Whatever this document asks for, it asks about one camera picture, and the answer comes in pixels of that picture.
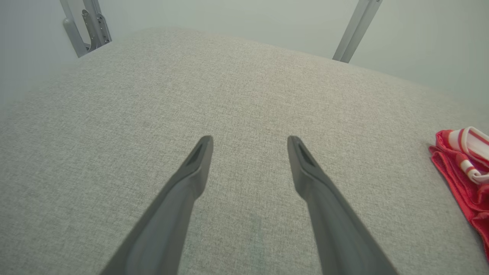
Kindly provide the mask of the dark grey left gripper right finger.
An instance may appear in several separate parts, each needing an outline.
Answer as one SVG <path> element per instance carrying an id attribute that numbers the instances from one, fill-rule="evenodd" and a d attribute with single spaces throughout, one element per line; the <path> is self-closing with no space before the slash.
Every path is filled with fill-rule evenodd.
<path id="1" fill-rule="evenodd" d="M 398 272 L 298 136 L 287 139 L 295 189 L 308 206 L 324 275 Z"/>

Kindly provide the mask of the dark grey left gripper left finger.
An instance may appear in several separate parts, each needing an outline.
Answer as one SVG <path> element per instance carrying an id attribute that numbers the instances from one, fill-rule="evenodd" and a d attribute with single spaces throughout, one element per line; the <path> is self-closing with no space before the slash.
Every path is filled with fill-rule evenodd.
<path id="1" fill-rule="evenodd" d="M 213 137 L 203 136 L 130 231 L 103 275 L 176 275 L 194 202 L 205 190 Z"/>

